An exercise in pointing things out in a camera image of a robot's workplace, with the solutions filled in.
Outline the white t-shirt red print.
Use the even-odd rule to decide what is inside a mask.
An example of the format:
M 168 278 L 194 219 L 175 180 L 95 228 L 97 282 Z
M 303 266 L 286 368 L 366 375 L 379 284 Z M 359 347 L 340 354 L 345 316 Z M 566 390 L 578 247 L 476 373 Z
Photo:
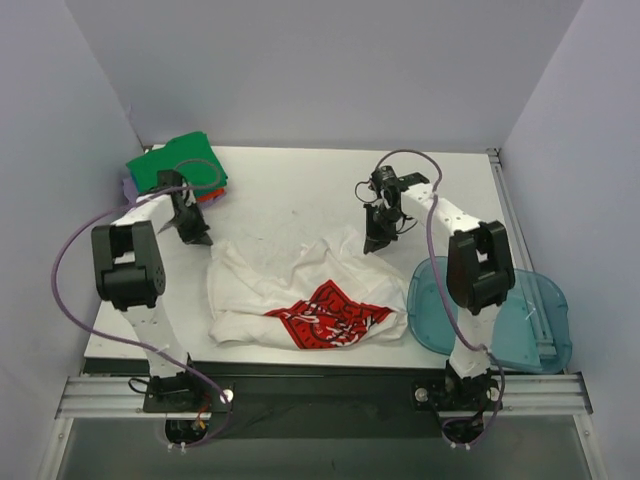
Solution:
M 408 325 L 408 283 L 363 251 L 352 227 L 303 245 L 284 276 L 256 271 L 236 245 L 211 250 L 210 338 L 284 350 L 330 350 L 400 339 Z

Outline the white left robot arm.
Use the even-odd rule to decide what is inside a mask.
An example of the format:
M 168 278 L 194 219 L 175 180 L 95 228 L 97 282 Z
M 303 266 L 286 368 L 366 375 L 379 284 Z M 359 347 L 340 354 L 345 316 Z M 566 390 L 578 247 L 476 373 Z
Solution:
M 157 174 L 157 186 L 109 225 L 91 231 L 96 287 L 100 298 L 129 322 L 137 341 L 151 348 L 146 356 L 150 380 L 146 393 L 166 397 L 182 412 L 195 409 L 205 394 L 204 382 L 187 369 L 192 361 L 179 343 L 162 295 L 167 286 L 157 235 L 173 228 L 187 246 L 213 245 L 188 181 L 175 170 Z

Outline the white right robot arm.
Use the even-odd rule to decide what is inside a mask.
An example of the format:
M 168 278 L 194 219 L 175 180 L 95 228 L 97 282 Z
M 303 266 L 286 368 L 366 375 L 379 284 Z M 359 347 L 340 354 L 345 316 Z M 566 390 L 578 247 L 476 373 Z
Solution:
M 434 252 L 432 227 L 448 234 L 446 273 L 431 262 L 436 286 L 456 340 L 447 363 L 443 395 L 448 404 L 465 408 L 479 396 L 497 398 L 498 386 L 489 373 L 494 324 L 515 273 L 506 227 L 483 221 L 439 197 L 420 173 L 397 176 L 390 166 L 370 175 L 375 199 L 366 212 L 363 252 L 374 253 L 400 236 L 398 223 L 413 219 L 426 228 L 427 246 Z

